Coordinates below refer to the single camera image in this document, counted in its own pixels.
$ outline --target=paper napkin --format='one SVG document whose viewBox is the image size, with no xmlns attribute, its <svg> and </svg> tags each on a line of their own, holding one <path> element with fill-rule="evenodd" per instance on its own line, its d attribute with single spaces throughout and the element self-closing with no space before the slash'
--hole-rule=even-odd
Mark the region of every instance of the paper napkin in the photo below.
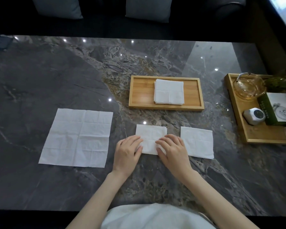
<svg viewBox="0 0 286 229">
<path fill-rule="evenodd" d="M 164 137 L 167 134 L 167 128 L 162 126 L 154 125 L 137 125 L 136 135 L 141 136 L 143 142 L 140 145 L 143 146 L 143 154 L 154 154 L 158 155 L 156 147 L 162 149 L 165 153 L 165 150 L 155 143 L 161 137 Z"/>
<path fill-rule="evenodd" d="M 181 127 L 180 137 L 189 156 L 214 159 L 213 131 Z"/>
<path fill-rule="evenodd" d="M 184 104 L 183 82 L 156 79 L 154 101 L 156 104 Z"/>
<path fill-rule="evenodd" d="M 39 163 L 105 167 L 112 115 L 58 108 Z"/>
</svg>

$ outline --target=wooden tray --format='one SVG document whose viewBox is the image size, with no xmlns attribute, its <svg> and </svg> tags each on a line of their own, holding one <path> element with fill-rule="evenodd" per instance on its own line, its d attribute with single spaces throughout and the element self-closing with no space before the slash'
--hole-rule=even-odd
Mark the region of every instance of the wooden tray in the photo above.
<svg viewBox="0 0 286 229">
<path fill-rule="evenodd" d="M 184 104 L 155 104 L 154 92 L 156 79 L 183 81 Z M 160 77 L 132 75 L 129 92 L 130 108 L 166 109 L 166 110 L 192 110 L 204 109 L 199 78 Z"/>
<path fill-rule="evenodd" d="M 286 144 L 286 136 L 283 126 L 269 126 L 265 122 L 262 122 L 256 126 L 251 126 L 242 116 L 242 113 L 246 109 L 259 108 L 257 100 L 245 101 L 236 96 L 233 88 L 233 81 L 239 74 L 227 74 L 225 76 L 225 82 L 231 98 L 237 127 L 240 133 L 240 137 L 243 142 L 247 143 L 274 143 L 274 144 Z M 270 75 L 260 75 L 262 79 L 271 77 Z"/>
</svg>

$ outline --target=glass teapot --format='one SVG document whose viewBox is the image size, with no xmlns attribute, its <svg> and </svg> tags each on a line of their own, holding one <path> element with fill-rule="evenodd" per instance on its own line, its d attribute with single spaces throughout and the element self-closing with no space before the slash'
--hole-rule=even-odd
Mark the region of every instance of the glass teapot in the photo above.
<svg viewBox="0 0 286 229">
<path fill-rule="evenodd" d="M 252 73 L 241 73 L 233 82 L 237 96 L 243 100 L 254 100 L 266 93 L 266 86 L 263 79 Z"/>
</svg>

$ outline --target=gray marble tabletop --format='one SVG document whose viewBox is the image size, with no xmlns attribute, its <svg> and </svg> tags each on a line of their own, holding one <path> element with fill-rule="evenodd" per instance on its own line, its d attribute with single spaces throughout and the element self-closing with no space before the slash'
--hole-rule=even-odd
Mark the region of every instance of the gray marble tabletop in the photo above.
<svg viewBox="0 0 286 229">
<path fill-rule="evenodd" d="M 136 124 L 213 131 L 214 160 L 190 157 L 246 215 L 286 215 L 286 146 L 240 142 L 227 73 L 266 73 L 254 44 L 17 36 L 0 52 L 0 209 L 78 211 Z M 205 110 L 129 109 L 131 75 L 198 77 Z M 112 111 L 105 168 L 38 164 L 57 108 Z M 155 155 L 143 154 L 111 207 L 169 203 L 203 211 Z"/>
</svg>

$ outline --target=sofa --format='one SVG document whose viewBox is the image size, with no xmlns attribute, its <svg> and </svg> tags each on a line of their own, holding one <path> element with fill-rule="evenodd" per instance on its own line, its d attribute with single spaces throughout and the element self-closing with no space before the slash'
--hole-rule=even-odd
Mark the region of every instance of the sofa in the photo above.
<svg viewBox="0 0 286 229">
<path fill-rule="evenodd" d="M 237 41 L 246 0 L 172 0 L 169 23 L 125 17 L 126 0 L 79 0 L 83 19 L 38 14 L 32 0 L 0 0 L 0 34 Z"/>
</svg>

